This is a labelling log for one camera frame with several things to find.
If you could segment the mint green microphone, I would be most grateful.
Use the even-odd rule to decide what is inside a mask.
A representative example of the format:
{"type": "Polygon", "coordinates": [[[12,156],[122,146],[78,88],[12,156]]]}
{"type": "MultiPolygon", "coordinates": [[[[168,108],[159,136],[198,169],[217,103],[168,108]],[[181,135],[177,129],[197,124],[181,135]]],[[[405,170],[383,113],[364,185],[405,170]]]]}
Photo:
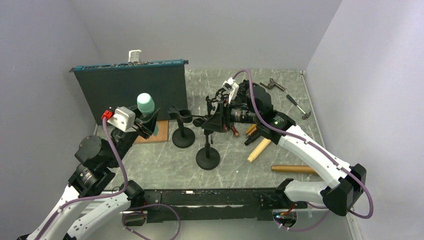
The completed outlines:
{"type": "Polygon", "coordinates": [[[153,98],[148,93],[141,93],[136,98],[137,108],[141,112],[141,123],[152,132],[153,136],[158,134],[157,118],[159,113],[156,111],[153,98]]]}

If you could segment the black tripod shock mount stand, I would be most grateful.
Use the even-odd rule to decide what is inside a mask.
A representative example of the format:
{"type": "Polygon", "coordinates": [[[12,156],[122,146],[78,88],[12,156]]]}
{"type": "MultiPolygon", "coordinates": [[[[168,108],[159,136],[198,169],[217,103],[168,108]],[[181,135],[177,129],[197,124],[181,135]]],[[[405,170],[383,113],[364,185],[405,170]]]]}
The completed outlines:
{"type": "Polygon", "coordinates": [[[206,118],[210,117],[217,109],[219,102],[228,103],[229,94],[227,91],[222,87],[218,89],[214,95],[213,98],[210,98],[209,95],[206,96],[206,114],[205,115],[193,115],[193,125],[195,127],[200,128],[200,125],[202,124],[202,121],[206,120],[206,118]]]}

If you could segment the black condenser microphone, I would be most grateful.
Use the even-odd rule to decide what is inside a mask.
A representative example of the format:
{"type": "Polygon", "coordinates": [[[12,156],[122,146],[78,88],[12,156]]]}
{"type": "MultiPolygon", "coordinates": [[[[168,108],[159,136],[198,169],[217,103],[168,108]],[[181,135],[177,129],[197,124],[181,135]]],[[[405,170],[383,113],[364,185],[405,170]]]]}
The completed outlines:
{"type": "Polygon", "coordinates": [[[261,136],[261,133],[258,131],[255,131],[250,136],[247,137],[247,140],[244,142],[245,146],[248,146],[252,144],[254,141],[256,141],[261,136]]]}

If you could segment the cream yellow microphone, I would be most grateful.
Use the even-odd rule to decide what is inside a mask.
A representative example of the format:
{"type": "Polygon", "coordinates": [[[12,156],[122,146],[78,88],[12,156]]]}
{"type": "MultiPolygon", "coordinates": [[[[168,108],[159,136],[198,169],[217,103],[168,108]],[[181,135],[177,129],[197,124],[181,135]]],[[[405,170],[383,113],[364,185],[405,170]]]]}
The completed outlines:
{"type": "Polygon", "coordinates": [[[247,161],[249,163],[252,163],[254,160],[257,159],[257,157],[264,151],[264,149],[271,143],[272,141],[270,139],[264,138],[256,147],[255,149],[250,153],[250,155],[247,157],[247,161]]]}

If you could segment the black round-base clip stand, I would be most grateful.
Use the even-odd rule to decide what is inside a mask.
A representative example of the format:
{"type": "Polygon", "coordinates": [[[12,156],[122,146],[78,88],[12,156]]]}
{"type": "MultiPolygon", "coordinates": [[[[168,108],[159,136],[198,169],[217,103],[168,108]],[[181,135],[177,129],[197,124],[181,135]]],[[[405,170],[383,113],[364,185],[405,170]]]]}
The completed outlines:
{"type": "Polygon", "coordinates": [[[211,147],[211,134],[213,131],[204,129],[203,133],[205,136],[205,144],[204,147],[197,152],[195,160],[201,169],[209,171],[215,169],[219,165],[221,158],[219,152],[211,147]]]}

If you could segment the gold microphone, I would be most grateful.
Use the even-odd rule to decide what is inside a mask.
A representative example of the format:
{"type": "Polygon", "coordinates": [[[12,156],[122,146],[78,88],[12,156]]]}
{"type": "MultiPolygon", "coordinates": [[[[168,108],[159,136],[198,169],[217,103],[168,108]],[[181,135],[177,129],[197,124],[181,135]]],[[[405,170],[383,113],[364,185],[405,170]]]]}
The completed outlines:
{"type": "Polygon", "coordinates": [[[315,170],[307,165],[272,165],[271,171],[280,173],[318,174],[315,170]]]}

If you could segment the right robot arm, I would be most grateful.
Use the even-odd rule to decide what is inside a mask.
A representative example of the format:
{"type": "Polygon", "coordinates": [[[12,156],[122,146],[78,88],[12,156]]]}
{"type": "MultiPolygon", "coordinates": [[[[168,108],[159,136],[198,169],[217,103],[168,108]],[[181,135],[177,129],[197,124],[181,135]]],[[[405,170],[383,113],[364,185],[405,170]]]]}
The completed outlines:
{"type": "Polygon", "coordinates": [[[235,123],[255,124],[261,136],[295,154],[321,177],[321,182],[284,180],[275,194],[280,207],[310,202],[321,204],[339,216],[352,213],[369,219],[373,215],[373,200],[365,186],[365,167],[359,163],[351,165],[324,149],[292,118],[274,109],[272,98],[264,88],[229,91],[223,87],[214,98],[205,100],[208,114],[194,120],[196,127],[222,133],[235,123]]]}

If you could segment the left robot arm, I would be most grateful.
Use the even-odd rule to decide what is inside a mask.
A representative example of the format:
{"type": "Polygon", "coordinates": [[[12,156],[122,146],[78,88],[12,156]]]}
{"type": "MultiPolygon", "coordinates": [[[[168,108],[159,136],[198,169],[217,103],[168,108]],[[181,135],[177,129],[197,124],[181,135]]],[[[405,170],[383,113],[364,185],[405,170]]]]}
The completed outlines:
{"type": "Polygon", "coordinates": [[[89,135],[79,144],[79,165],[45,220],[20,240],[84,240],[114,214],[137,210],[145,191],[129,180],[123,158],[138,137],[156,133],[160,109],[117,107],[101,119],[105,137],[89,135]]]}

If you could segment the brown wooden board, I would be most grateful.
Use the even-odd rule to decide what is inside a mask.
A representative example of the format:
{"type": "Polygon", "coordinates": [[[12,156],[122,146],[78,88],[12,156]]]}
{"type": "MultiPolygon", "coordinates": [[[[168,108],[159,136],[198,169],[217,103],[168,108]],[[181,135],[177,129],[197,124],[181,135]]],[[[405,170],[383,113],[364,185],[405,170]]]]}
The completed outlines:
{"type": "Polygon", "coordinates": [[[158,127],[157,135],[152,135],[149,139],[144,139],[141,136],[139,136],[134,143],[145,144],[145,143],[167,142],[169,137],[169,121],[159,120],[157,122],[157,127],[158,127]]]}

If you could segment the orange utility knife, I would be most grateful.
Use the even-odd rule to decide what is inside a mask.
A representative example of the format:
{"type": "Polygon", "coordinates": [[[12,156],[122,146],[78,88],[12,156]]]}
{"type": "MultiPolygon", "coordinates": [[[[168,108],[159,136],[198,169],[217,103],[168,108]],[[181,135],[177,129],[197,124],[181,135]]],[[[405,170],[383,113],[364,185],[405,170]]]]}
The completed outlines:
{"type": "Polygon", "coordinates": [[[247,131],[245,132],[245,136],[246,136],[246,137],[249,137],[252,133],[254,133],[254,132],[256,131],[256,129],[257,129],[257,125],[256,125],[256,124],[251,125],[251,126],[247,129],[247,131]]]}

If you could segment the grey metal clamp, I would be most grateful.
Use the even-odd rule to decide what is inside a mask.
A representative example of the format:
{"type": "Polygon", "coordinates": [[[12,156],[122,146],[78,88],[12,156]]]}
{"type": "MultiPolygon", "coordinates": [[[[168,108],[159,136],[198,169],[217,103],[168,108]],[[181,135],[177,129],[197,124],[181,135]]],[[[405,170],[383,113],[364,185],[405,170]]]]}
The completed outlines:
{"type": "Polygon", "coordinates": [[[286,89],[280,85],[279,83],[277,83],[272,77],[269,79],[269,83],[268,84],[264,84],[262,82],[259,83],[262,87],[271,90],[273,88],[277,88],[280,91],[284,92],[286,89]]]}

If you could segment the dark rack unit blue edge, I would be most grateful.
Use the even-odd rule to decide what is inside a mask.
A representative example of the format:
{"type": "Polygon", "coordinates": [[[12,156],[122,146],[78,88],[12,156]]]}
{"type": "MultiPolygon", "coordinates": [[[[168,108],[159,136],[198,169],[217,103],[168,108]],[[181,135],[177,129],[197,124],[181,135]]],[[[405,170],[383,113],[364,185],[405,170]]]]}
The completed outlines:
{"type": "Polygon", "coordinates": [[[160,109],[158,120],[170,120],[172,106],[188,108],[186,59],[80,65],[71,69],[97,125],[110,107],[131,107],[148,93],[160,109]]]}

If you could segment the small grey hammer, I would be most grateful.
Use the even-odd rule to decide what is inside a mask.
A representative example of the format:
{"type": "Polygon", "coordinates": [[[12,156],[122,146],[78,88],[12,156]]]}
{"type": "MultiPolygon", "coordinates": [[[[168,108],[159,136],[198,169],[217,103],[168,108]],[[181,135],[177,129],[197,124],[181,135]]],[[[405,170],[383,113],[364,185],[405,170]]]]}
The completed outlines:
{"type": "Polygon", "coordinates": [[[296,100],[291,95],[287,94],[286,95],[286,98],[300,110],[300,112],[302,113],[302,117],[301,118],[303,120],[306,120],[306,119],[308,119],[310,117],[310,115],[311,115],[312,112],[311,111],[309,111],[309,112],[304,111],[299,106],[299,104],[296,102],[296,100]]]}

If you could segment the white block behind rack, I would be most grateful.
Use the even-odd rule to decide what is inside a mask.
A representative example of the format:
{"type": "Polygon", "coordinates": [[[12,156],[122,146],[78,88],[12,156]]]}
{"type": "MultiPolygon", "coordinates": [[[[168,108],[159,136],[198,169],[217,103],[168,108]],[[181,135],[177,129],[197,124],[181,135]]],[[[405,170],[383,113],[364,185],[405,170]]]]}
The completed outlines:
{"type": "Polygon", "coordinates": [[[141,49],[130,50],[128,52],[128,62],[129,63],[139,63],[141,59],[141,49]]]}

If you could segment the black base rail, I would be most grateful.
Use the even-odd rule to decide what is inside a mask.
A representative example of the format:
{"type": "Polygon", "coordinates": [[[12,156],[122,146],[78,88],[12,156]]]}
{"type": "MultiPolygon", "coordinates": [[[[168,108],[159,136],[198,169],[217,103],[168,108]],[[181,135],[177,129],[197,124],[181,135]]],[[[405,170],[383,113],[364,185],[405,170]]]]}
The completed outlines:
{"type": "Polygon", "coordinates": [[[145,189],[127,212],[142,213],[147,223],[168,221],[256,219],[273,221],[274,214],[304,209],[274,187],[211,189],[145,189]]]}

